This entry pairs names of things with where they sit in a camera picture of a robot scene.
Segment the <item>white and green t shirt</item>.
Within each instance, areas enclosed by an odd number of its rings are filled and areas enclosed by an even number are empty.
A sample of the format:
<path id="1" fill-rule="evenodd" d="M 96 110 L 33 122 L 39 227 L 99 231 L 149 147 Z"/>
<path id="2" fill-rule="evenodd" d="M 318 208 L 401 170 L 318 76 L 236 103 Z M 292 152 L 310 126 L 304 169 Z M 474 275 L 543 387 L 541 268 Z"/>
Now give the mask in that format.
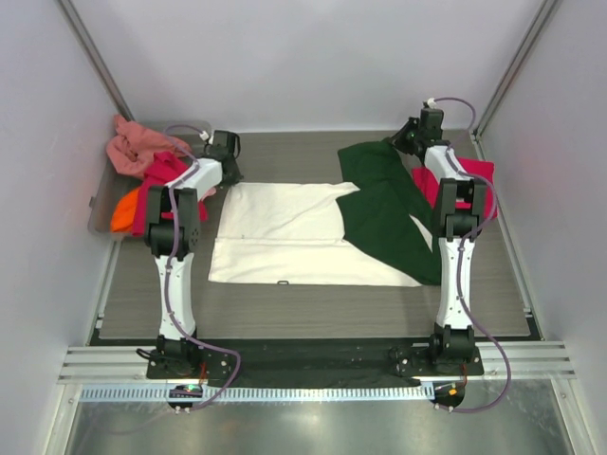
<path id="1" fill-rule="evenodd" d="M 339 184 L 241 183 L 225 198 L 209 279 L 417 287 L 441 282 L 432 209 L 387 141 L 339 150 Z"/>

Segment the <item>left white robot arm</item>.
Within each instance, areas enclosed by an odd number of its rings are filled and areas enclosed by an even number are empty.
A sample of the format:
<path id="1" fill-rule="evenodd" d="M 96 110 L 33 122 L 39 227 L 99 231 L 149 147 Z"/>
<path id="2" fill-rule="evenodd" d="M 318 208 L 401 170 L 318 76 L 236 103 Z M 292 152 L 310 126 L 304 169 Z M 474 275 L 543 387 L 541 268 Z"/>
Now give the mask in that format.
<path id="1" fill-rule="evenodd" d="M 218 187 L 233 186 L 243 179 L 237 158 L 238 134 L 225 130 L 211 133 L 187 124 L 167 126 L 195 132 L 203 142 L 202 155 L 185 153 L 191 164 L 169 182 L 148 190 L 143 239 L 154 257 L 160 282 L 162 316 L 156 347 L 140 355 L 147 359 L 150 379 L 191 378 L 203 371 L 206 347 L 197 339 L 193 316 L 192 270 L 194 252 L 201 236 L 199 203 Z"/>

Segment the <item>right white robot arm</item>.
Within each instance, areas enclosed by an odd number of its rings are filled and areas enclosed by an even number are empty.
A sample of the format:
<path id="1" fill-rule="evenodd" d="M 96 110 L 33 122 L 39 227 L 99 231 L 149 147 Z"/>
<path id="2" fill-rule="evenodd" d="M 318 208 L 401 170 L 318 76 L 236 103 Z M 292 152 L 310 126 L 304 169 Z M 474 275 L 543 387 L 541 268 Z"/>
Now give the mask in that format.
<path id="1" fill-rule="evenodd" d="M 477 361 L 475 334 L 469 308 L 471 260 L 484 225 L 491 220 L 494 207 L 487 207 L 492 183 L 484 176 L 466 170 L 443 138 L 445 113 L 441 102 L 457 102 L 475 108 L 456 97 L 430 98 L 423 102 L 417 117 L 389 138 L 400 153 L 418 158 L 438 183 L 432 209 L 432 234 L 441 258 L 441 294 L 429 346 L 418 354 L 438 374 L 449 374 L 461 365 Z"/>

